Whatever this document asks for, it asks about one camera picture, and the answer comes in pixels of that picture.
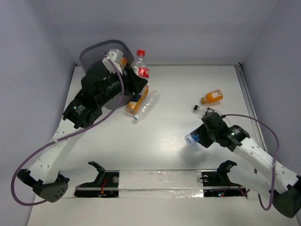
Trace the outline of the clear bottle red cap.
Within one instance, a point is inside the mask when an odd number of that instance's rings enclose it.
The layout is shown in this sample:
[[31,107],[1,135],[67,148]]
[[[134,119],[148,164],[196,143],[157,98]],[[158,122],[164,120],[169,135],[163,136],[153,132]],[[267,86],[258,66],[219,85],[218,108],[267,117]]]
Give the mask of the clear bottle red cap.
[[148,69],[148,66],[145,62],[145,51],[144,50],[137,50],[136,52],[136,58],[134,62],[131,64],[131,67],[135,74],[138,77],[149,79],[150,71]]

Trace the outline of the orange bottle white cap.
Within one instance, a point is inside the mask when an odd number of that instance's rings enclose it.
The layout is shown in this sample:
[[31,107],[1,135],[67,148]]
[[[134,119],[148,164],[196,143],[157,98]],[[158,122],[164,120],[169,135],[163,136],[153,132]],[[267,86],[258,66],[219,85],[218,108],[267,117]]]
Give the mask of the orange bottle white cap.
[[125,57],[122,57],[120,61],[120,67],[125,68],[127,65],[127,59]]

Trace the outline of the blue tinted water bottle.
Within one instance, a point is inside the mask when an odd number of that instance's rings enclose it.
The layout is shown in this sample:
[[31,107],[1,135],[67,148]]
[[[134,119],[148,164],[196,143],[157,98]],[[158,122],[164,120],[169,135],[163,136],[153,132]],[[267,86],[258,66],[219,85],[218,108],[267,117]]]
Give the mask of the blue tinted water bottle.
[[185,140],[186,144],[188,144],[188,145],[196,145],[196,144],[199,144],[200,138],[199,138],[198,133],[194,130],[191,133],[187,134],[184,137],[184,140]]

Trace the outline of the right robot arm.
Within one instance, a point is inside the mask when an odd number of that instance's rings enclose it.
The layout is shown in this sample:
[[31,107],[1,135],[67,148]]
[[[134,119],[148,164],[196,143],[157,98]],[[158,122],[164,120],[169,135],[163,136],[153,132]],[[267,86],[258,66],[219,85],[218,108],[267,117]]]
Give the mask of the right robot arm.
[[202,125],[189,134],[192,143],[209,148],[213,143],[229,149],[232,153],[251,164],[257,172],[244,174],[231,168],[231,162],[216,173],[217,181],[226,185],[229,182],[240,184],[255,191],[259,197],[269,199],[269,205],[282,215],[293,218],[301,209],[301,177],[289,170],[265,152],[249,133],[238,125],[229,127],[218,113],[208,113],[202,117]]

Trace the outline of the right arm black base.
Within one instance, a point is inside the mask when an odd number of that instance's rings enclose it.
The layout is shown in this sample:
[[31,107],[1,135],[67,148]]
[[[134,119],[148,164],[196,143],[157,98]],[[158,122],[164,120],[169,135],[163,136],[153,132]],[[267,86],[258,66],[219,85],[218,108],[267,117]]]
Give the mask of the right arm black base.
[[249,190],[231,182],[228,177],[228,173],[234,166],[237,166],[235,162],[227,160],[216,170],[200,173],[198,182],[203,185],[204,197],[247,197]]

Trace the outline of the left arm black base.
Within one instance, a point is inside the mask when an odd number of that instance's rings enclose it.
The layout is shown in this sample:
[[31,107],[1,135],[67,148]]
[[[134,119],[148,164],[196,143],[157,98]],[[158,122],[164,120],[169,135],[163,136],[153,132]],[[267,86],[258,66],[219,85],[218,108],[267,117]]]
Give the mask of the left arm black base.
[[119,170],[106,171],[95,161],[90,161],[98,174],[94,181],[76,186],[74,196],[77,198],[118,198]]

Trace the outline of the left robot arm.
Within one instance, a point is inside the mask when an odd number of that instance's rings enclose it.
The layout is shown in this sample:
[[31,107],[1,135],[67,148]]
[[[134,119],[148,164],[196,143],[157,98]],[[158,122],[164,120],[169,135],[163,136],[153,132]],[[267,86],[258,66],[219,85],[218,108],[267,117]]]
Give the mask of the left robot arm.
[[139,94],[148,83],[149,70],[139,66],[94,63],[85,71],[81,89],[66,107],[52,141],[35,153],[42,153],[29,168],[20,166],[14,174],[43,202],[56,202],[67,191],[69,179],[60,173],[67,156],[84,133],[106,120],[102,107],[118,96]]

